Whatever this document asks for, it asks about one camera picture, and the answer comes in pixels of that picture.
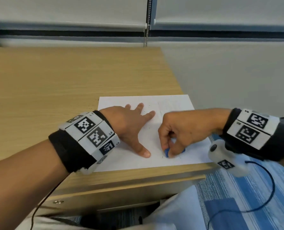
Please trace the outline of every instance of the black cable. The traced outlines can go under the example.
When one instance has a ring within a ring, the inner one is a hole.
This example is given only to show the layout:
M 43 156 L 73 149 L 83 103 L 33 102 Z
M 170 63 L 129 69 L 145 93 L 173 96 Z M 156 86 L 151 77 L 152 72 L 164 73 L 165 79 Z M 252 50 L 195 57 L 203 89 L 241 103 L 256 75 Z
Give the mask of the black cable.
M 65 180 L 66 178 L 64 178 L 58 185 L 55 186 L 54 189 L 52 189 L 48 195 L 46 195 L 46 197 L 40 202 L 40 204 L 37 206 L 37 208 L 34 210 L 32 216 L 31 216 L 31 227 L 30 227 L 30 230 L 32 230 L 33 228 L 33 219 L 34 219 L 34 216 L 36 215 L 36 212 L 37 210 L 40 208 L 40 206 L 46 201 L 46 199 L 55 191 L 55 189 Z
M 251 209 L 251 210 L 247 210 L 247 211 L 237 211 L 237 210 L 229 210 L 229 209 L 224 209 L 224 210 L 220 210 L 218 211 L 217 213 L 215 213 L 210 219 L 209 219 L 209 222 L 208 222 L 208 227 L 207 227 L 207 230 L 209 230 L 209 227 L 210 227 L 210 222 L 213 220 L 214 217 L 216 217 L 219 213 L 222 213 L 222 212 L 236 212 L 236 213 L 250 213 L 250 212 L 255 212 L 255 211 L 258 211 L 260 209 L 262 209 L 263 207 L 265 207 L 273 198 L 274 196 L 274 193 L 275 193 L 275 182 L 274 182 L 274 178 L 273 176 L 271 175 L 271 173 L 262 165 L 258 164 L 257 162 L 254 162 L 254 161 L 245 161 L 246 164 L 248 163 L 251 163 L 251 164 L 256 164 L 258 166 L 260 166 L 261 168 L 263 168 L 267 173 L 268 175 L 270 176 L 270 179 L 272 180 L 272 184 L 273 184 L 273 188 L 272 188 L 272 192 L 270 194 L 270 197 L 268 198 L 268 200 L 263 203 L 261 206 L 257 207 L 257 208 L 254 208 L 254 209 Z

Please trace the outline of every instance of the tabletop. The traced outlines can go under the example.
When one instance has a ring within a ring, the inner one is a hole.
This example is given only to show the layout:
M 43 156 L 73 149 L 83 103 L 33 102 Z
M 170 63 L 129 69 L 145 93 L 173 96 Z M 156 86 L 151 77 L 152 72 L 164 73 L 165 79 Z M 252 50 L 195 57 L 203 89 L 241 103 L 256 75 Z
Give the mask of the tabletop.
M 100 96 L 183 94 L 160 48 L 0 48 L 0 160 L 42 140 Z M 71 174 L 56 190 L 206 171 L 212 163 Z

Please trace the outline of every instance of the desk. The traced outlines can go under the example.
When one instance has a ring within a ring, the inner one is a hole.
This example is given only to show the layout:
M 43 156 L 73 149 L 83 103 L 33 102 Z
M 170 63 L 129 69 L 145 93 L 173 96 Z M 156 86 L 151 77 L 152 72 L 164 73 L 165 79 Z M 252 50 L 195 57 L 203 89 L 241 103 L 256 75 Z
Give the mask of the desk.
M 36 144 L 100 96 L 182 94 L 159 48 L 0 48 L 0 160 Z M 213 163 L 71 174 L 40 214 L 144 205 L 181 192 Z

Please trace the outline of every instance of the drawer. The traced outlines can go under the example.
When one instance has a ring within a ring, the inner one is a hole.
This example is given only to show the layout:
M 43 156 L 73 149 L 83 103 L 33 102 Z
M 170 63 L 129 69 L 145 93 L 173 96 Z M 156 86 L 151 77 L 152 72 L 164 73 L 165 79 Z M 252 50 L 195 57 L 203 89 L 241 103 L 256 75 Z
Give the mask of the drawer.
M 188 178 L 145 182 L 88 192 L 51 196 L 43 203 L 36 215 L 55 213 L 84 214 L 100 209 L 158 201 L 180 193 L 205 178 L 205 175 L 198 175 Z

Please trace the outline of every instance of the right hand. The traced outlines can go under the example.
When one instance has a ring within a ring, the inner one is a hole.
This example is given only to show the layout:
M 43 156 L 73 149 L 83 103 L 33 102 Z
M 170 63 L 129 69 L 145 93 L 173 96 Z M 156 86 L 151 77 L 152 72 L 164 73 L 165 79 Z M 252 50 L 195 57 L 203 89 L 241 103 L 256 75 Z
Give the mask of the right hand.
M 172 158 L 212 133 L 222 134 L 230 112 L 230 109 L 213 108 L 166 113 L 158 129 L 162 150 L 170 148 L 169 158 Z

